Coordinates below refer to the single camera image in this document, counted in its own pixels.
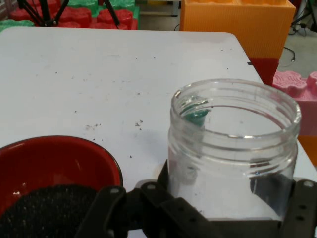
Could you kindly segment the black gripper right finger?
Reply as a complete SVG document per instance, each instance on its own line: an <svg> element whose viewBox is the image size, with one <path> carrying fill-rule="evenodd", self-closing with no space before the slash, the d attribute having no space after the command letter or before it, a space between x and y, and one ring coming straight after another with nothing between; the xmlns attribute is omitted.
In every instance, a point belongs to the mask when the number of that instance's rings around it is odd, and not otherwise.
<svg viewBox="0 0 317 238"><path fill-rule="evenodd" d="M283 238L313 238L317 226L317 183L302 179L295 183L282 225Z"/></svg>

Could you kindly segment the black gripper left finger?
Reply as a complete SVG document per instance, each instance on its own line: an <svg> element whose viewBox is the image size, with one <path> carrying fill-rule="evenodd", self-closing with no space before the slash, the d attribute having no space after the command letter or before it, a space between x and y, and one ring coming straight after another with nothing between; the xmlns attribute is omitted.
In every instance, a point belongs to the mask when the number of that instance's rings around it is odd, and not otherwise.
<svg viewBox="0 0 317 238"><path fill-rule="evenodd" d="M156 181L131 192L121 186L97 194L76 233L77 238L126 238L141 230L148 238L206 238L208 221L183 198L167 191L168 163Z"/></svg>

